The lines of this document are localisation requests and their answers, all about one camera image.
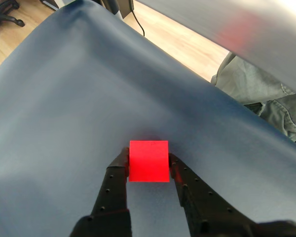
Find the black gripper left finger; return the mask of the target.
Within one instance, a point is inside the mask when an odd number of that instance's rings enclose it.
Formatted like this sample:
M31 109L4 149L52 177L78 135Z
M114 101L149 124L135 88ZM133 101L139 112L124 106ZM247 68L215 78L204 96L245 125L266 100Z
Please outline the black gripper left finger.
M72 237L131 237L126 182L129 176L129 149L110 163L91 213L73 228Z

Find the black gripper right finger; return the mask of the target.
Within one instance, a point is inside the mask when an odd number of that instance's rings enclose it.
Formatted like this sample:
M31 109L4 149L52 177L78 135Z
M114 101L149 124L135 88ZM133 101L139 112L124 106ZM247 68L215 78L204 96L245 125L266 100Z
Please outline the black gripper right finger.
M169 169L192 237L261 236L254 221L235 209L174 154L169 154Z

